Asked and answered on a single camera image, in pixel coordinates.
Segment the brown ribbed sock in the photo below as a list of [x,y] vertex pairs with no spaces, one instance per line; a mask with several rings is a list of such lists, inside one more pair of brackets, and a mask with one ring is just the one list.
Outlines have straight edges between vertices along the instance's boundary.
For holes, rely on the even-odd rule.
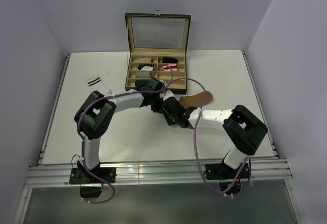
[[209,91],[203,91],[192,96],[181,96],[179,103],[185,108],[201,107],[211,103],[213,95]]

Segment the red white striped sock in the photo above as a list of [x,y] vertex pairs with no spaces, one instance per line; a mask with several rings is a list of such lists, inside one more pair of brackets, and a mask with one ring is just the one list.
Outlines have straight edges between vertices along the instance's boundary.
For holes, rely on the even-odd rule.
[[178,71],[178,67],[176,64],[166,64],[166,65],[162,65],[160,67],[160,69],[162,71],[165,71],[165,72],[176,72]]

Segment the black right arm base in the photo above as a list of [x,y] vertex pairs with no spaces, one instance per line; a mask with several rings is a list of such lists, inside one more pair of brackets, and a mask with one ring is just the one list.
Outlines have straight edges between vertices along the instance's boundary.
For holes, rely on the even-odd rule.
[[[205,171],[203,175],[209,181],[218,180],[220,190],[224,191],[232,185],[231,182],[235,178],[239,169],[241,169],[241,166],[239,166],[237,169],[232,169],[229,166],[225,165],[223,162],[205,164]],[[248,163],[245,163],[245,166],[242,168],[235,183],[225,194],[230,196],[235,196],[236,194],[239,194],[243,188],[241,180],[247,179],[249,181],[250,177],[251,167],[248,165]]]

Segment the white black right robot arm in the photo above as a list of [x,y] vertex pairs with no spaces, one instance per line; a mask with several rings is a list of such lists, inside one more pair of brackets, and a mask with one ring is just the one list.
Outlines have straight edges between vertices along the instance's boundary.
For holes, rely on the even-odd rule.
[[160,108],[169,125],[192,129],[194,139],[198,128],[226,132],[233,143],[221,165],[221,172],[227,178],[234,177],[241,163],[255,155],[268,133],[268,127],[243,105],[228,110],[184,108],[175,97],[169,97],[163,99]]

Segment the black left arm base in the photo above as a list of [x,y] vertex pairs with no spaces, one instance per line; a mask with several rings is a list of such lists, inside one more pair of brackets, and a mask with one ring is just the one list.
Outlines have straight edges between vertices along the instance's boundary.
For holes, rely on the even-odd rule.
[[[93,169],[91,172],[108,183],[112,184],[115,182],[115,167],[98,167]],[[86,199],[98,198],[102,194],[104,185],[101,180],[89,174],[84,167],[73,168],[68,183],[70,185],[79,185],[80,196]]]

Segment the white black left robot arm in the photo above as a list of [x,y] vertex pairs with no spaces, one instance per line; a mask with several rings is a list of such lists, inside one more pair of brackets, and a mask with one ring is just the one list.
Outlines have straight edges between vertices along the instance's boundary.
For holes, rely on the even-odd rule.
[[107,131],[114,114],[130,108],[140,108],[160,100],[159,93],[164,83],[151,79],[140,90],[131,89],[121,94],[103,95],[93,91],[75,114],[77,133],[82,140],[82,155],[79,159],[84,167],[81,177],[88,183],[98,180],[100,171],[99,149],[101,136]]

